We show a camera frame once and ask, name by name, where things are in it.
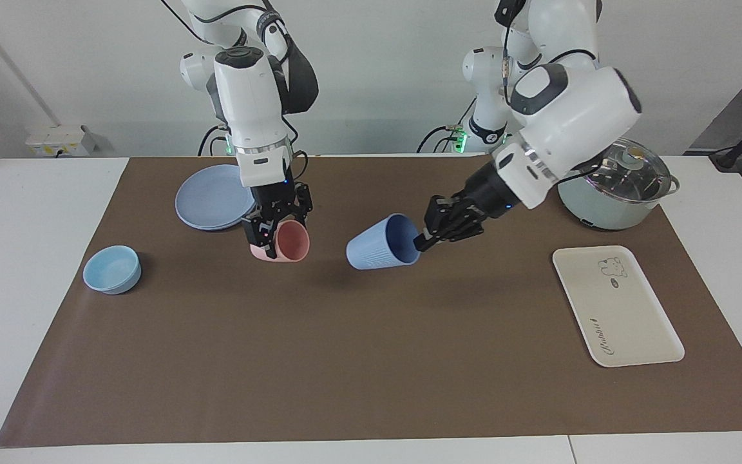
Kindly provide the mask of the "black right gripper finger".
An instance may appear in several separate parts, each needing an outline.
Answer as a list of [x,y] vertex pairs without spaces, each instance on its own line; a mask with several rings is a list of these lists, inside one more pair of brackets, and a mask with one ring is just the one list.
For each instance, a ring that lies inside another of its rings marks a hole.
[[313,202],[309,185],[294,183],[295,203],[292,204],[292,217],[302,226],[306,226],[307,215],[313,209]]
[[274,236],[279,226],[279,220],[266,219],[263,215],[244,215],[242,217],[245,237],[251,246],[265,251],[266,256],[270,259],[277,258],[276,244]]

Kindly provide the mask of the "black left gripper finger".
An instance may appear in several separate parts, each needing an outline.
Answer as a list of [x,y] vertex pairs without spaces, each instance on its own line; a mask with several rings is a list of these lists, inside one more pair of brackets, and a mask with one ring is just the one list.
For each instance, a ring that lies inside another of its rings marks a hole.
[[425,210],[426,227],[444,227],[448,222],[448,215],[453,209],[453,199],[443,196],[432,196]]
[[424,253],[427,250],[431,249],[431,247],[436,246],[436,244],[441,242],[454,242],[457,240],[457,234],[454,232],[445,232],[440,233],[436,232],[436,234],[431,234],[429,231],[423,231],[421,234],[418,234],[415,238],[413,238],[413,244],[416,250],[420,253]]

